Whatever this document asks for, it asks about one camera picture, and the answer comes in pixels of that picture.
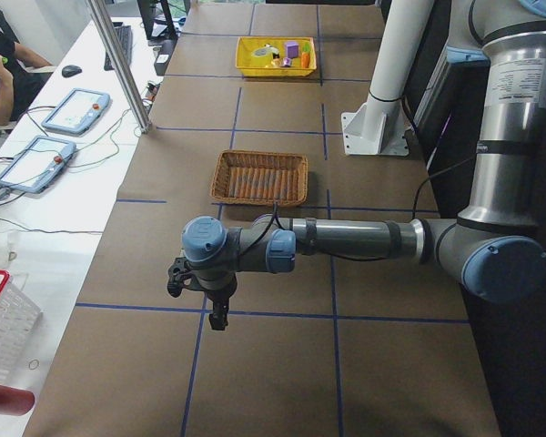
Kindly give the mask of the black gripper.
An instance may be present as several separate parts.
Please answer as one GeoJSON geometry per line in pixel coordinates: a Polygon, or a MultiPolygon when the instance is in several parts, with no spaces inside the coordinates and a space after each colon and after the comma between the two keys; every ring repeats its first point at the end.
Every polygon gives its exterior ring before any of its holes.
{"type": "Polygon", "coordinates": [[[207,292],[207,298],[213,304],[213,310],[208,317],[210,328],[212,330],[224,331],[227,328],[229,301],[235,294],[237,287],[237,278],[233,277],[226,286],[207,292]]]}

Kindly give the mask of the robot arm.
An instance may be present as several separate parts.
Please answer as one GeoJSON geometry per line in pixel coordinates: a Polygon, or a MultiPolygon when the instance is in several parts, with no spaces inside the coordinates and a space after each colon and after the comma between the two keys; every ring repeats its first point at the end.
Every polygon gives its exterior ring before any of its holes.
{"type": "Polygon", "coordinates": [[[223,330],[239,272],[290,272],[298,254],[317,253],[357,262],[433,262],[467,292],[493,303],[535,292],[546,274],[546,251],[534,238],[530,213],[546,124],[546,1],[454,2],[447,59],[490,63],[470,202],[455,219],[396,223],[270,214],[247,229],[228,229],[210,216],[194,218],[169,268],[168,293],[204,293],[213,304],[210,326],[223,330]]]}

